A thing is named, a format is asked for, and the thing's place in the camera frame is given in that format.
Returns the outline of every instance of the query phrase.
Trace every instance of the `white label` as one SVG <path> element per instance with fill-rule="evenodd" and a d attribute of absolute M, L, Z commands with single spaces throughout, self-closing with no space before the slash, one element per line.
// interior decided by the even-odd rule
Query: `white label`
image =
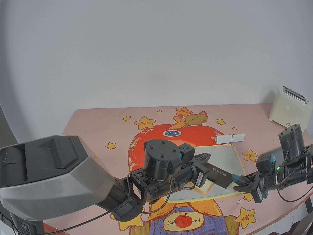
<path fill-rule="evenodd" d="M 196 186 L 200 185 L 202 178 L 203 178 L 203 173 L 199 172 L 199 176 L 198 176 L 198 179 L 197 179 L 197 182 L 196 182 Z"/>
<path fill-rule="evenodd" d="M 258 194 L 259 194 L 259 197 L 260 197 L 260 200 L 262 200 L 263 199 L 263 197 L 262 197 L 262 193 L 261 193 L 261 191 L 260 191 L 260 188 L 258 187 L 258 188 L 256 188 L 256 191 L 258 192 Z"/>

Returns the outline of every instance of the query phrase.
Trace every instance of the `cable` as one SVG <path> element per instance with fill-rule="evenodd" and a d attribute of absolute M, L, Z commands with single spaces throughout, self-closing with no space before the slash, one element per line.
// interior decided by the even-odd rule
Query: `cable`
<path fill-rule="evenodd" d="M 282 195 L 280 195 L 279 189 L 278 189 L 278 187 L 277 187 L 278 195 L 280 196 L 280 198 L 281 198 L 282 200 L 284 200 L 284 201 L 286 201 L 286 202 L 296 202 L 296 201 L 300 200 L 301 198 L 303 198 L 305 195 L 307 195 L 307 194 L 310 192 L 310 190 L 308 190 L 308 191 L 307 191 L 303 196 L 301 196 L 300 198 L 297 198 L 297 199 L 295 199 L 295 200 L 287 200 L 287 199 L 284 199 Z"/>
<path fill-rule="evenodd" d="M 158 212 L 159 210 L 161 210 L 166 205 L 168 200 L 170 199 L 170 195 L 171 195 L 171 192 L 172 192 L 173 181 L 174 181 L 174 175 L 172 175 L 171 182 L 170 182 L 170 190 L 168 191 L 168 195 L 167 195 L 167 198 L 166 198 L 164 204 L 161 207 L 159 207 L 158 209 L 154 210 L 154 211 L 141 212 L 140 214 L 152 214 L 152 213 L 155 213 L 155 212 Z"/>
<path fill-rule="evenodd" d="M 285 156 L 285 158 L 284 158 L 284 161 L 281 163 L 280 167 L 279 167 L 278 170 L 276 171 L 276 174 L 275 174 L 275 177 L 274 177 L 274 185 L 275 185 L 275 186 L 280 186 L 281 184 L 284 183 L 284 180 L 287 180 L 288 177 L 290 177 L 290 174 L 289 174 L 285 179 L 283 179 L 282 182 L 277 183 L 277 184 L 276 184 L 276 182 L 275 182 L 275 179 L 276 179 L 278 173 L 280 172 L 281 167 L 285 164 L 285 161 L 286 161 L 286 159 L 287 159 L 288 153 L 289 153 L 289 150 L 287 150 L 286 156 Z"/>

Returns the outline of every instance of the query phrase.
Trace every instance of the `red apple illustration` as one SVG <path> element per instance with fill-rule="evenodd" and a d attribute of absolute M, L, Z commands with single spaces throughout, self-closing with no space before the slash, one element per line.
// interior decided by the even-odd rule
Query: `red apple illustration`
<path fill-rule="evenodd" d="M 185 215 L 179 215 L 175 219 L 175 224 L 177 225 L 177 227 L 179 227 L 179 228 L 186 228 L 186 227 L 190 226 L 193 223 L 192 218 L 187 216 L 187 215 L 188 214 L 185 213 Z"/>

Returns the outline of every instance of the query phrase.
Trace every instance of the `yellow star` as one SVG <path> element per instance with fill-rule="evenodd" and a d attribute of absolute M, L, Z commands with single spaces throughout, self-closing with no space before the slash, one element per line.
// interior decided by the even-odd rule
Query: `yellow star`
<path fill-rule="evenodd" d="M 251 193 L 244 193 L 244 200 L 247 200 L 250 203 L 251 199 L 253 199 Z"/>
<path fill-rule="evenodd" d="M 129 157 L 129 164 L 130 164 L 129 170 L 131 170 L 131 171 L 132 171 L 132 169 L 133 169 L 134 166 L 138 165 L 138 164 L 135 164 L 135 163 L 133 163 L 133 162 L 131 161 L 131 157 Z"/>
<path fill-rule="evenodd" d="M 123 118 L 123 120 L 125 120 L 125 122 L 127 122 L 127 121 L 131 120 L 131 117 L 125 116 L 125 117 Z"/>
<path fill-rule="evenodd" d="M 245 208 L 241 207 L 239 217 L 237 217 L 235 221 L 241 224 L 242 229 L 245 229 L 248 224 L 256 222 L 254 218 L 254 213 L 255 210 L 248 211 Z"/>
<path fill-rule="evenodd" d="M 143 220 L 142 220 L 141 216 L 142 216 L 142 214 L 140 214 L 137 217 L 135 217 L 134 219 L 132 219 L 130 221 L 126 221 L 126 222 L 118 221 L 119 230 L 125 231 L 126 229 L 128 229 L 132 225 L 137 226 L 137 227 L 143 227 L 144 224 L 143 224 Z M 112 214 L 110 214 L 110 218 L 113 220 L 116 220 Z"/>
<path fill-rule="evenodd" d="M 219 123 L 220 125 L 225 124 L 224 120 L 222 120 L 222 119 L 217 119 L 216 121 L 217 121 L 216 123 Z"/>
<path fill-rule="evenodd" d="M 116 145 L 116 143 L 110 143 L 110 142 L 109 142 L 106 147 L 109 148 L 109 150 L 112 150 L 112 149 L 115 149 L 115 148 L 116 148 L 115 145 Z"/>
<path fill-rule="evenodd" d="M 253 162 L 255 162 L 255 158 L 258 156 L 251 149 L 243 151 L 242 154 L 245 156 L 245 161 L 252 160 Z"/>
<path fill-rule="evenodd" d="M 153 123 L 155 123 L 156 120 L 148 119 L 147 117 L 142 117 L 139 121 L 134 122 L 135 125 L 138 125 L 138 130 L 142 130 L 144 128 L 151 128 L 153 129 Z"/>
<path fill-rule="evenodd" d="M 183 115 L 184 117 L 188 116 L 189 114 L 193 113 L 192 111 L 189 111 L 186 107 L 183 107 L 181 109 L 176 108 L 176 115 Z"/>

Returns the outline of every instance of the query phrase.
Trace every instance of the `cartoon star with face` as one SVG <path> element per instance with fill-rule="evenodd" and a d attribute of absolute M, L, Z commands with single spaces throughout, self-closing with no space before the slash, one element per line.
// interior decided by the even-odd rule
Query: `cartoon star with face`
<path fill-rule="evenodd" d="M 184 117 L 188 116 L 189 114 L 193 113 L 192 111 L 187 110 L 186 107 L 183 107 L 181 109 L 176 108 L 176 115 L 183 115 Z"/>
<path fill-rule="evenodd" d="M 254 218 L 255 210 L 246 210 L 245 208 L 240 209 L 240 215 L 235 219 L 236 222 L 241 224 L 242 229 L 245 229 L 248 224 L 255 223 Z"/>
<path fill-rule="evenodd" d="M 144 128 L 153 129 L 153 124 L 156 120 L 148 119 L 147 117 L 142 117 L 139 121 L 134 122 L 135 125 L 138 125 L 138 130 L 143 130 Z"/>

